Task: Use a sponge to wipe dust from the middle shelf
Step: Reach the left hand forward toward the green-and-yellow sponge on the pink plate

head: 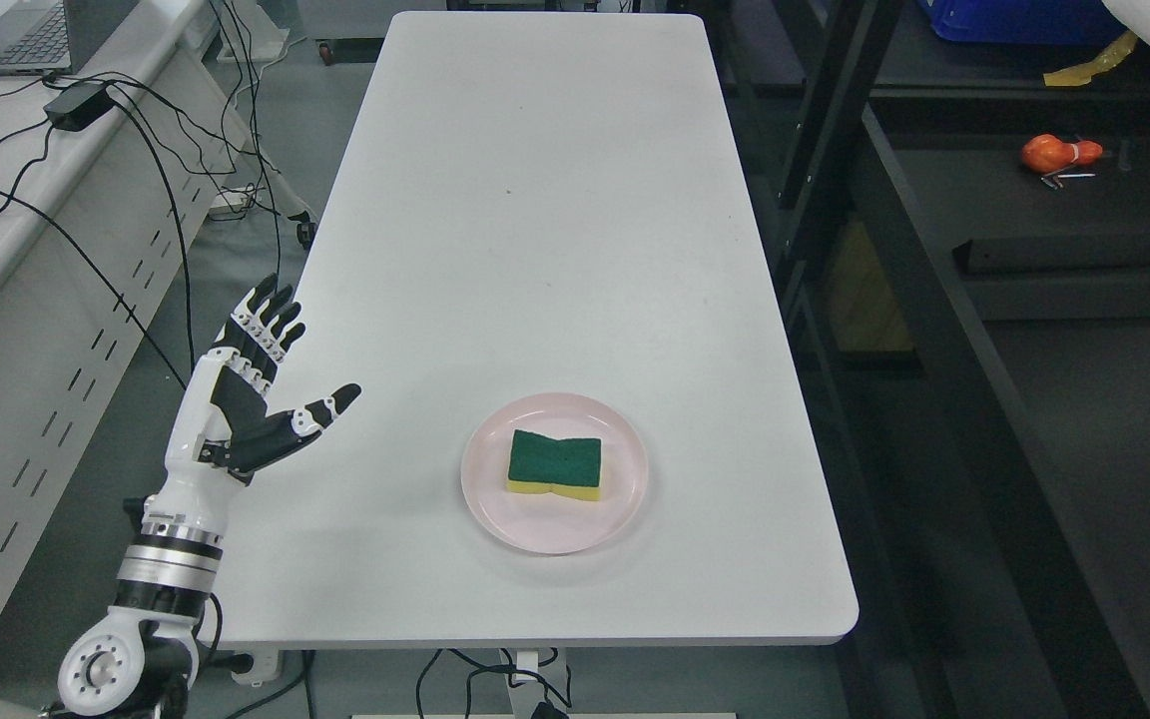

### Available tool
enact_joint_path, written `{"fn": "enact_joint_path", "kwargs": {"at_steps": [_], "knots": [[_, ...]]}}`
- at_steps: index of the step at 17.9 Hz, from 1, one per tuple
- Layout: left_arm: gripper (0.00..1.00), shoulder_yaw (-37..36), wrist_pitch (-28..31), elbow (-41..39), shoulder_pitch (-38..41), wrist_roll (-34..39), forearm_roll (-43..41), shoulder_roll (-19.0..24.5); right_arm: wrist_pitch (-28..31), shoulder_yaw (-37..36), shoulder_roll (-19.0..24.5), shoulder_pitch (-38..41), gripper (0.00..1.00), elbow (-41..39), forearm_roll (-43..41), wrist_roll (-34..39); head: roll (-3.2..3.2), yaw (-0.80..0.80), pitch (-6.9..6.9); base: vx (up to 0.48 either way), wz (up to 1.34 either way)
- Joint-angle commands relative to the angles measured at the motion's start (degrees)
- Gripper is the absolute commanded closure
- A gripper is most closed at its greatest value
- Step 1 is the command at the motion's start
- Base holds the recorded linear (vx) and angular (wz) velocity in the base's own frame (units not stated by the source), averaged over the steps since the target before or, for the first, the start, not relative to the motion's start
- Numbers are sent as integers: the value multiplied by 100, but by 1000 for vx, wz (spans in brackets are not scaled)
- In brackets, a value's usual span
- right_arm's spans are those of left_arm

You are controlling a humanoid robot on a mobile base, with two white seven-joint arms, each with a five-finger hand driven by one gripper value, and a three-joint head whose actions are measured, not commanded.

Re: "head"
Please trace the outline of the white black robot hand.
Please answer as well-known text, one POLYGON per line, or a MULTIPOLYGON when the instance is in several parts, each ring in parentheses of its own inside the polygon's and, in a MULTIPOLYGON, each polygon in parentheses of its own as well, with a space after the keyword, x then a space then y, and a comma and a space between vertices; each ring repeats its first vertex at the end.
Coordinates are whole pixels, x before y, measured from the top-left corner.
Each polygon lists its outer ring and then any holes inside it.
POLYGON ((233 307, 197 360, 166 448, 166 481, 143 502, 141 531, 218 542, 228 508, 256 471, 320 438, 356 398, 347 383, 317 400, 274 412, 268 395, 293 342, 304 336, 293 286, 269 274, 233 307))

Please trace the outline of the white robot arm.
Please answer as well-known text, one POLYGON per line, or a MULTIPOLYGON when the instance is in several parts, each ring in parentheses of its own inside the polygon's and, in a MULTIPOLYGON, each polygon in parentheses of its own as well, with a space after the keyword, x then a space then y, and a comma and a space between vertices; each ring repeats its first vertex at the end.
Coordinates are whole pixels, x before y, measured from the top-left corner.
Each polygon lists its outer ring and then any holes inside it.
POLYGON ((141 520, 105 617, 69 647, 41 718, 183 718, 204 659, 195 637, 221 536, 181 517, 141 520))

